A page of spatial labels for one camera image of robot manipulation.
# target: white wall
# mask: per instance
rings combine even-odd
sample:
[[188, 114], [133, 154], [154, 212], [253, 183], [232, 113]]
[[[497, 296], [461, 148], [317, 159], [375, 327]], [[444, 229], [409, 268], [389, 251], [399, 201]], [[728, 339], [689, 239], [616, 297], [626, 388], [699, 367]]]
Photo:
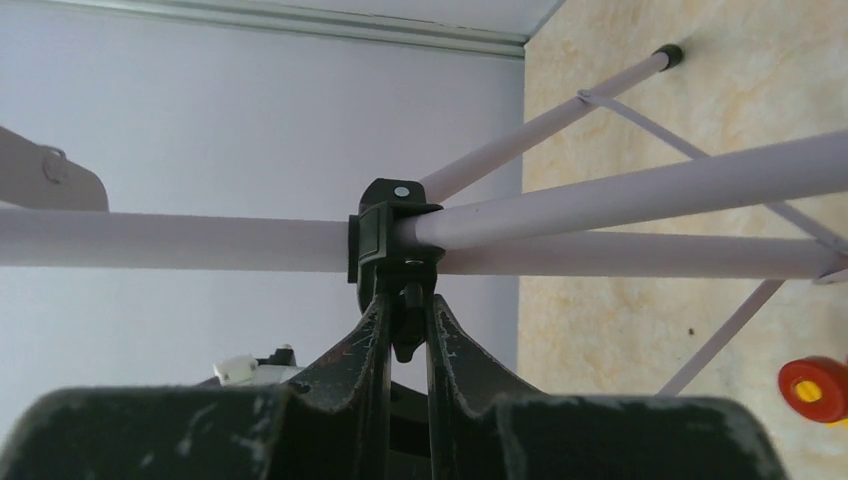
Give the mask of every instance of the white wall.
[[295, 7], [383, 15], [498, 32], [534, 33], [560, 0], [261, 0]]
[[[521, 122], [521, 62], [0, 5], [0, 123], [61, 146], [113, 211], [343, 220]], [[456, 201], [517, 194], [520, 166]], [[516, 358], [514, 278], [445, 277], [465, 328]], [[63, 385], [314, 360], [358, 321], [342, 275], [0, 269], [0, 432]], [[423, 351], [395, 377], [421, 389]]]

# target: wall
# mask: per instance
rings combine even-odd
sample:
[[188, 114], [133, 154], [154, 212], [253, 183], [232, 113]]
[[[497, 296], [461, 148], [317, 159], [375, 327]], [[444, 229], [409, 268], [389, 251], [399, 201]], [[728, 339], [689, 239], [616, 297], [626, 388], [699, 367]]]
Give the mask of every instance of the wall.
[[[0, 5], [0, 122], [96, 172], [113, 211], [343, 220], [521, 122], [521, 62]], [[506, 167], [454, 203], [518, 193]], [[517, 281], [450, 278], [515, 366]], [[0, 269], [0, 432], [64, 385], [192, 383], [359, 320], [343, 275]], [[395, 377], [422, 389], [423, 350]]]
[[[705, 151], [843, 130], [846, 16], [848, 3], [836, 0], [569, 0], [528, 46], [525, 116], [539, 115], [663, 43], [680, 42], [684, 63], [620, 99]], [[602, 111], [524, 158], [526, 190], [684, 160]], [[848, 235], [846, 200], [843, 194], [792, 203]], [[762, 207], [618, 230], [802, 236]], [[555, 392], [653, 394], [756, 283], [522, 279], [519, 372]], [[776, 377], [783, 364], [807, 355], [845, 358], [846, 320], [848, 285], [788, 282], [683, 393], [742, 402], [766, 426], [794, 478], [844, 478], [848, 431], [795, 414], [780, 397]]]
[[529, 35], [561, 0], [263, 0]]

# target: floor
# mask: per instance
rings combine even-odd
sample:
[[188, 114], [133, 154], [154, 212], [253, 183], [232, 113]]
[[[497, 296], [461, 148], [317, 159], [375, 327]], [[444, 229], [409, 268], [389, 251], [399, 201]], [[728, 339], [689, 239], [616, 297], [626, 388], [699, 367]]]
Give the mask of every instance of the floor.
[[[569, 0], [527, 48], [531, 119], [639, 62], [664, 43], [686, 61], [619, 100], [717, 154], [848, 128], [848, 2]], [[683, 161], [596, 111], [524, 157], [524, 189]], [[848, 195], [792, 202], [848, 236]], [[802, 237], [763, 207], [615, 230]], [[751, 293], [757, 281], [521, 280], [519, 373], [552, 393], [653, 394]], [[787, 282], [684, 390], [747, 406], [794, 478], [844, 478], [848, 429], [804, 420], [780, 397], [781, 366], [848, 354], [848, 284]]]

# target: wall trim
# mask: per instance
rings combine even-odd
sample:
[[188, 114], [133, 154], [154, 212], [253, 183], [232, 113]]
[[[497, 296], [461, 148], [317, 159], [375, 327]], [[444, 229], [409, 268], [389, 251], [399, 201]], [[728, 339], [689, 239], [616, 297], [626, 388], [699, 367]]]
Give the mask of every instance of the wall trim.
[[402, 18], [332, 12], [244, 0], [22, 0], [26, 4], [157, 17], [523, 59], [526, 35]]

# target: red toy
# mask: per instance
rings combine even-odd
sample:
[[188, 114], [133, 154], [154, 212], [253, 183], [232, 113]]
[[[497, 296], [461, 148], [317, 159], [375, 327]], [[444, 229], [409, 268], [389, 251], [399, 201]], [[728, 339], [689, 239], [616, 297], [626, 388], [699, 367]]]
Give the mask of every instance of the red toy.
[[796, 412], [814, 422], [848, 419], [848, 363], [812, 356], [787, 363], [777, 383]]

